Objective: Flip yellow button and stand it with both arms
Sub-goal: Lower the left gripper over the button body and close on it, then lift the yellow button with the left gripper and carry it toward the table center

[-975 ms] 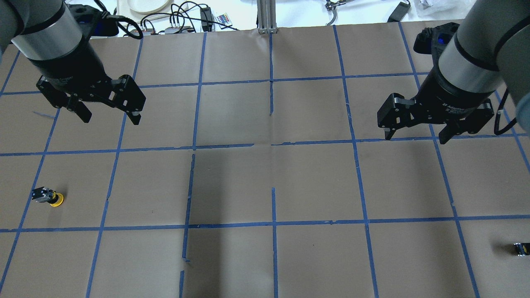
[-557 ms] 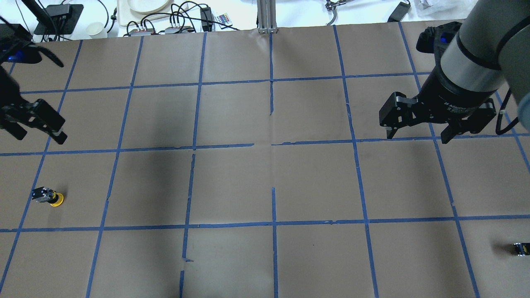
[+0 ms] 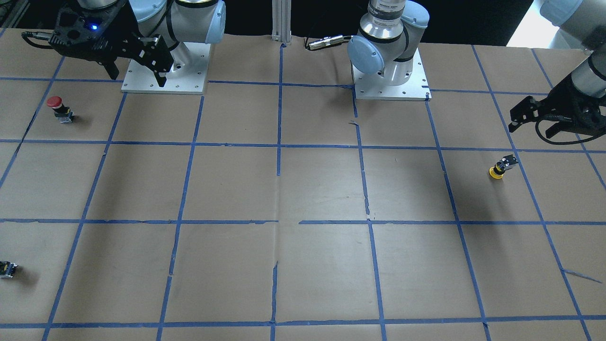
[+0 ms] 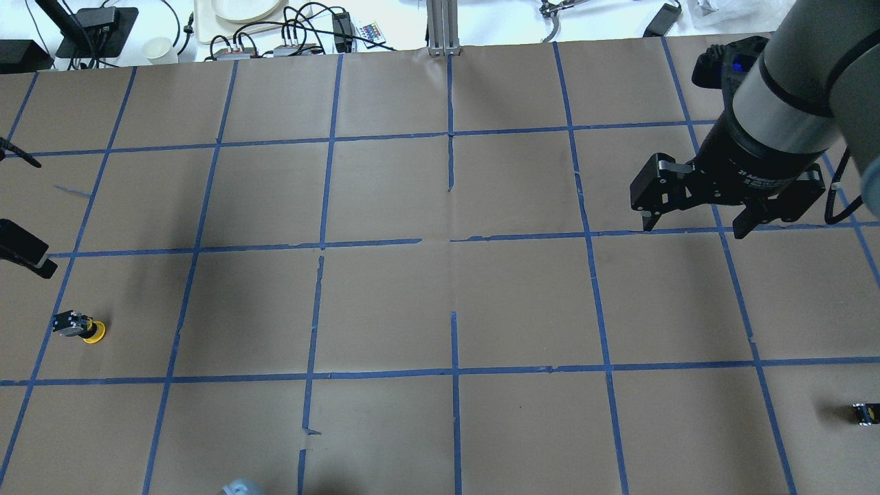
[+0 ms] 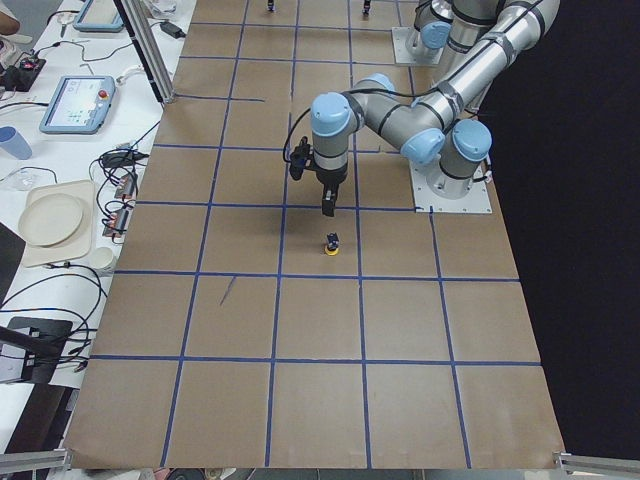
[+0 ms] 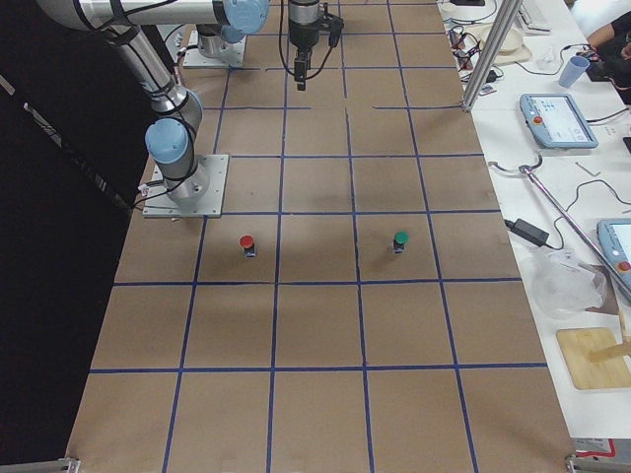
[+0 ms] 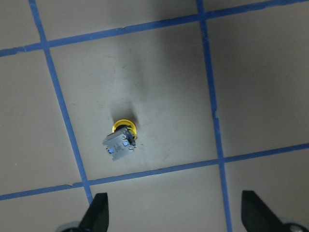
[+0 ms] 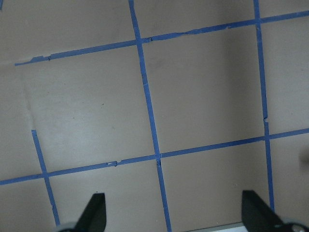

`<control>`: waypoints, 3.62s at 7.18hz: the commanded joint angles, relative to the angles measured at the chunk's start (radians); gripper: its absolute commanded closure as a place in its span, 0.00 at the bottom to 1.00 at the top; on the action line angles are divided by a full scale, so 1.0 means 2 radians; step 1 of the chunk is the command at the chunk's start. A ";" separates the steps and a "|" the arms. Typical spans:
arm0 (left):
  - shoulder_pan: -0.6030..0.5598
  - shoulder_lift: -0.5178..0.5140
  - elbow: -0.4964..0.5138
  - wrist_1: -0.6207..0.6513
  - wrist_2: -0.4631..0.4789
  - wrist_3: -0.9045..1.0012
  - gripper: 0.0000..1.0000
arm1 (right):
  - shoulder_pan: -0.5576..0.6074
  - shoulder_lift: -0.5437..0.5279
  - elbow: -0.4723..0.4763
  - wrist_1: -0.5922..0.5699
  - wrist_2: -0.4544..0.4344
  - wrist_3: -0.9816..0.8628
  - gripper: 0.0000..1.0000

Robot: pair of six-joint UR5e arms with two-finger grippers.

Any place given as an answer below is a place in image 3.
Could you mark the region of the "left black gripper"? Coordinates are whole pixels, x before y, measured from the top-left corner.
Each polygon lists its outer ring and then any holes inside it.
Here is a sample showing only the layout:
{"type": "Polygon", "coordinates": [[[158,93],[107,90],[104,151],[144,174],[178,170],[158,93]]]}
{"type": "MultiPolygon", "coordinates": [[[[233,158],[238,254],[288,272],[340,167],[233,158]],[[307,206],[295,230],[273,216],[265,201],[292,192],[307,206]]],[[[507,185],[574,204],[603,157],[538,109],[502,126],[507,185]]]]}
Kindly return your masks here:
{"type": "Polygon", "coordinates": [[[566,76],[543,101],[527,96],[511,108],[508,131],[513,133],[521,125],[543,118],[555,121],[545,131],[547,140],[561,132],[602,137],[605,134],[605,115],[600,112],[600,106],[604,103],[605,97],[597,99],[585,95],[574,86],[571,76],[566,76]]]}

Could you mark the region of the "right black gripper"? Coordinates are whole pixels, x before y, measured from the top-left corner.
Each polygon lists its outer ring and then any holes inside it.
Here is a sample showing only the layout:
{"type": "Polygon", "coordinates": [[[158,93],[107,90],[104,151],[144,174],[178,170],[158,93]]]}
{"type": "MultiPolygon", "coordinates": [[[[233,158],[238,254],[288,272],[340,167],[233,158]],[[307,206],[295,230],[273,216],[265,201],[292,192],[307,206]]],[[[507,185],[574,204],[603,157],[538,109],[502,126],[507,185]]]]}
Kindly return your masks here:
{"type": "Polygon", "coordinates": [[[59,54],[94,61],[117,80],[117,58],[130,58],[152,71],[164,87],[175,62],[163,36],[140,37],[127,0],[67,0],[58,11],[49,45],[59,54]]]}

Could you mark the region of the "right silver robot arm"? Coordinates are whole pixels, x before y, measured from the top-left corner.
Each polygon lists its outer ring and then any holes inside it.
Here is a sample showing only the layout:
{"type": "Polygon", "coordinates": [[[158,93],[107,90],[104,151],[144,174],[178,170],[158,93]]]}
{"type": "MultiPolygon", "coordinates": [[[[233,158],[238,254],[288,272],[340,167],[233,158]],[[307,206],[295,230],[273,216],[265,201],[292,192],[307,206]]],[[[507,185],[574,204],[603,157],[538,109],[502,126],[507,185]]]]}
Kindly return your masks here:
{"type": "Polygon", "coordinates": [[[68,0],[44,39],[62,56],[101,65],[112,80],[116,61],[129,60],[125,92],[202,94],[226,17],[223,0],[68,0]]]}

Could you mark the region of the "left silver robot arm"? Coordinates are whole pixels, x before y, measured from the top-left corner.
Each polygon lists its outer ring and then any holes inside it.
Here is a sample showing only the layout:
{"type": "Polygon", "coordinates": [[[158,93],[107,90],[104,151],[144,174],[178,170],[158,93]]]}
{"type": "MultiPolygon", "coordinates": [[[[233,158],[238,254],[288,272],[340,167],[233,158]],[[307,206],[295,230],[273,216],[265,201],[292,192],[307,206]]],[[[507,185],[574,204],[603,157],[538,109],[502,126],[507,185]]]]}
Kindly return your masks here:
{"type": "MultiPolygon", "coordinates": [[[[510,111],[508,129],[542,121],[553,125],[536,133],[544,142],[560,132],[587,136],[587,142],[605,134],[605,2],[603,0],[542,0],[540,14],[591,51],[542,100],[525,97],[510,111]]],[[[411,0],[371,0],[358,33],[347,45],[351,64],[386,86],[399,86],[412,71],[412,60],[424,30],[428,11],[411,0]]]]}

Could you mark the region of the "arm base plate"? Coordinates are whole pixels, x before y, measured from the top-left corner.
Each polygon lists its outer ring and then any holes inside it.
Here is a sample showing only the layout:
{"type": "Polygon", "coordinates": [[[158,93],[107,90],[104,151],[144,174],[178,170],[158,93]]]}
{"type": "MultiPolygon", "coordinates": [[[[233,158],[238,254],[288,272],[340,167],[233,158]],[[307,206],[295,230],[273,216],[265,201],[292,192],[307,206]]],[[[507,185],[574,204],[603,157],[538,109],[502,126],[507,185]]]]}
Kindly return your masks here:
{"type": "Polygon", "coordinates": [[[163,87],[158,86],[153,72],[130,61],[121,91],[145,94],[191,94],[203,95],[206,74],[214,45],[182,42],[171,52],[175,63],[163,87]]]}
{"type": "Polygon", "coordinates": [[[366,74],[351,67],[357,99],[426,101],[431,99],[419,49],[412,60],[390,62],[378,73],[366,74]]]}

